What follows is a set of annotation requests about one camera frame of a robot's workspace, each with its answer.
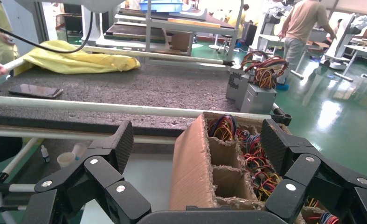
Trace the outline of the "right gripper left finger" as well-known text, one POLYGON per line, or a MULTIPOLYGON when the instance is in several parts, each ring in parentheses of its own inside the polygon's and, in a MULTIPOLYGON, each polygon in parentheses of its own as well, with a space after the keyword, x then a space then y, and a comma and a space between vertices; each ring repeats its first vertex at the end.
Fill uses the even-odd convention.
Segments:
POLYGON ((130 121, 95 140, 79 160, 35 185, 22 223, 67 224, 95 200, 115 224, 135 224, 151 213, 150 203, 122 175, 133 147, 130 121))

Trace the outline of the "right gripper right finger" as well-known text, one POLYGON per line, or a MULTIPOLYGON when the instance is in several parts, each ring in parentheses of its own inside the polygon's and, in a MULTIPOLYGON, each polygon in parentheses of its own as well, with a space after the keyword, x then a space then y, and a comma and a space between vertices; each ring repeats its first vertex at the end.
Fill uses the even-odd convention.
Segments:
POLYGON ((272 119, 263 121, 260 137, 282 177, 265 203, 268 212, 294 223, 311 197, 342 224, 367 224, 367 176, 324 157, 307 139, 285 133, 272 119))

